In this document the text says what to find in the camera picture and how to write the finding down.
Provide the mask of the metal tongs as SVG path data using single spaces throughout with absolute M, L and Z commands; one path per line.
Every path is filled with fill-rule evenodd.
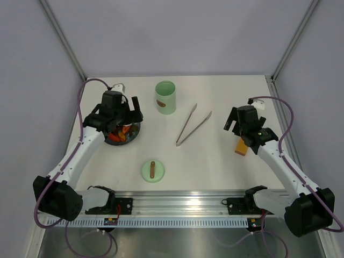
M 176 138 L 175 146 L 179 147 L 185 143 L 193 134 L 195 134 L 201 126 L 203 126 L 212 116 L 212 111 L 205 113 L 202 118 L 194 120 L 195 113 L 197 113 L 198 104 L 195 103 L 188 113 L 184 124 Z

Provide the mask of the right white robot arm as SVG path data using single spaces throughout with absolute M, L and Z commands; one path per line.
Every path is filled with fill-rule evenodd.
M 334 211 L 334 193 L 321 189 L 310 180 L 279 147 L 278 136 L 264 127 L 264 117 L 259 117 L 252 105 L 233 107 L 224 129 L 239 136 L 277 176 L 288 193 L 282 197 L 266 187 L 250 189 L 252 195 L 244 199 L 250 213 L 260 209 L 282 218 L 291 233 L 297 237 L 331 226 Z

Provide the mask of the aluminium frame post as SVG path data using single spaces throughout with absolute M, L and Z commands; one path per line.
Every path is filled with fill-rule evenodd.
M 76 72 L 78 73 L 79 77 L 81 78 L 82 81 L 85 81 L 87 79 L 86 74 L 82 68 L 82 66 L 80 65 L 71 45 L 68 42 L 67 37 L 65 36 L 65 33 L 63 32 L 63 29 L 51 7 L 51 5 L 49 4 L 49 1 L 47 0 L 38 0 L 38 3 L 40 4 L 40 6 L 42 7 L 43 12 L 45 13 L 45 15 L 47 16 L 47 19 L 49 20 L 53 31 L 55 32 L 55 34 L 57 35 L 63 49 L 65 50 L 68 58 L 70 59 L 70 61 L 73 64 L 73 67 L 75 68 Z
M 281 71 L 283 70 L 284 66 L 286 65 L 289 57 L 291 56 L 293 50 L 296 48 L 300 38 L 302 37 L 308 23 L 310 22 L 316 8 L 321 3 L 320 0 L 312 0 L 310 1 L 305 13 L 302 16 L 301 21 L 299 22 L 295 32 L 291 40 L 289 41 L 287 48 L 285 49 L 281 59 L 278 62 L 277 67 L 275 68 L 274 72 L 271 75 L 271 81 L 273 83 L 276 82 L 278 76 L 280 75 Z

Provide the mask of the toy brown mushroom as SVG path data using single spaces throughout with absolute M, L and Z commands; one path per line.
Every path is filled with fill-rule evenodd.
M 135 124 L 133 124 L 133 125 L 131 125 L 130 126 L 130 130 L 129 130 L 129 132 L 128 132 L 128 136 L 129 137 L 132 137 L 133 135 L 135 135 L 136 134 L 136 132 L 138 131 L 138 126 L 137 125 L 135 125 Z

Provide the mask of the toy orange carrot piece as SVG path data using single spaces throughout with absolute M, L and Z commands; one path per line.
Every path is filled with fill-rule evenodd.
M 121 141 L 126 141 L 126 134 L 129 132 L 130 126 L 122 126 L 118 131 L 118 135 Z

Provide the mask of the dark teal plate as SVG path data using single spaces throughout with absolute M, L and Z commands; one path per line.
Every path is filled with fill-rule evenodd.
M 124 126 L 131 126 L 131 125 L 137 125 L 138 126 L 138 131 L 136 132 L 135 135 L 133 135 L 132 137 L 129 137 L 128 136 L 128 133 L 126 134 L 126 141 L 122 141 L 122 142 L 113 142 L 111 141 L 108 137 L 105 139 L 105 142 L 109 145 L 112 145 L 112 146 L 122 146 L 122 145 L 125 145 L 125 144 L 128 144 L 130 143 L 131 141 L 133 141 L 139 134 L 140 132 L 140 127 L 141 127 L 141 123 L 131 123 L 131 124 L 128 124 L 128 125 L 124 125 Z M 118 134 L 118 131 L 119 129 L 121 129 L 122 126 L 117 126 L 116 129 L 114 131 L 112 131 L 113 134 Z

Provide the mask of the left aluminium frame post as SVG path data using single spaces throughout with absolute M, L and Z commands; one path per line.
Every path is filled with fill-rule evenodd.
M 49 20 L 53 31 L 55 32 L 55 34 L 57 35 L 63 49 L 65 50 L 68 58 L 70 59 L 70 61 L 73 64 L 73 67 L 75 68 L 76 72 L 78 73 L 79 77 L 81 78 L 82 81 L 85 81 L 87 79 L 86 74 L 82 68 L 82 66 L 80 65 L 71 45 L 68 42 L 67 37 L 65 36 L 65 33 L 63 32 L 63 29 L 51 7 L 51 5 L 49 4 L 49 1 L 47 0 L 38 0 L 38 3 L 40 4 L 40 6 L 42 7 L 43 12 L 45 13 L 45 15 L 47 16 L 47 19 Z

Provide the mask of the right aluminium frame post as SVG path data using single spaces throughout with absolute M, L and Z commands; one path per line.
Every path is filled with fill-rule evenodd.
M 299 22 L 295 32 L 291 40 L 289 41 L 287 48 L 285 49 L 281 59 L 278 62 L 277 67 L 275 68 L 274 72 L 271 75 L 271 81 L 273 83 L 276 82 L 278 76 L 280 75 L 281 71 L 283 70 L 284 66 L 286 65 L 289 57 L 291 56 L 293 50 L 296 48 L 300 38 L 302 37 L 308 23 L 310 22 L 316 8 L 321 3 L 320 0 L 312 0 L 310 1 L 305 13 L 302 16 L 301 21 Z

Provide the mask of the green cylindrical lunch container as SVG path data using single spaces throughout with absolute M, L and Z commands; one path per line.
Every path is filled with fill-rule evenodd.
M 155 87 L 157 110 L 163 115 L 176 111 L 176 86 L 171 81 L 161 81 Z

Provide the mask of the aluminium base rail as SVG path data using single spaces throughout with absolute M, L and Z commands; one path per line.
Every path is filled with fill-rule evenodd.
M 85 191 L 63 191 L 54 199 L 46 193 L 38 200 L 34 214 L 47 214 L 67 221 L 79 216 L 99 215 L 121 217 L 196 217 L 229 215 L 221 201 L 228 197 L 242 197 L 245 191 L 114 191 L 91 187 Z

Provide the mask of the green round lid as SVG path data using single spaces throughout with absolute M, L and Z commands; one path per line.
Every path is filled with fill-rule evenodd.
M 159 160 L 148 160 L 141 167 L 141 176 L 148 183 L 157 183 L 164 175 L 165 168 Z

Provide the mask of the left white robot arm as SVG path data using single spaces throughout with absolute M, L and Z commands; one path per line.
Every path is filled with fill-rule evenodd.
M 47 176 L 37 176 L 34 180 L 36 212 L 73 221 L 82 211 L 95 214 L 117 211 L 114 190 L 102 186 L 84 191 L 75 188 L 94 152 L 105 142 L 114 143 L 110 137 L 117 129 L 143 121 L 138 98 L 134 96 L 131 100 L 133 110 L 120 91 L 103 93 L 101 102 L 82 119 L 81 135 L 75 145 Z

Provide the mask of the orange rectangular box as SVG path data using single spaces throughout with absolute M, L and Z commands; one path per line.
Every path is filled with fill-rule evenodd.
M 235 149 L 235 153 L 241 156 L 245 156 L 248 151 L 248 147 L 245 145 L 244 141 L 240 139 Z

